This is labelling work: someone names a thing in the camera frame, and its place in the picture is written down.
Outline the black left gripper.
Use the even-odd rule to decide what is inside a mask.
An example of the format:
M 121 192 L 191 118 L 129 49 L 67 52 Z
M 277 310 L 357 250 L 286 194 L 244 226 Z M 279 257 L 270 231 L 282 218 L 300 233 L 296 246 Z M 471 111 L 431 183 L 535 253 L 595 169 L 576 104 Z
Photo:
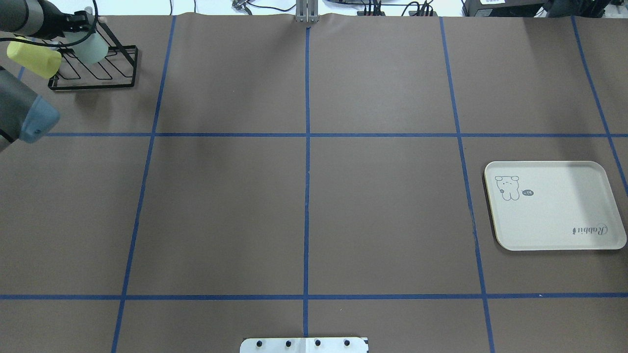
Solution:
M 47 13 L 47 40 L 65 37 L 65 33 L 94 33 L 97 27 L 97 14 L 89 11 Z

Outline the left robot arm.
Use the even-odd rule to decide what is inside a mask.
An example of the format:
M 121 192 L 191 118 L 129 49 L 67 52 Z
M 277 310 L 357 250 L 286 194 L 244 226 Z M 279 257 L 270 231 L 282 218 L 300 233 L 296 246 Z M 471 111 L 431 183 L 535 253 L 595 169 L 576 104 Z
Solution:
M 1 2 L 1 31 L 15 36 L 53 40 L 65 33 L 80 33 L 78 40 L 68 45 L 85 42 L 96 33 L 97 3 L 92 11 L 62 13 L 49 0 L 3 0 Z M 0 145 L 4 151 L 18 139 L 35 143 L 60 120 L 60 112 L 40 94 L 20 79 L 1 68 L 0 74 Z

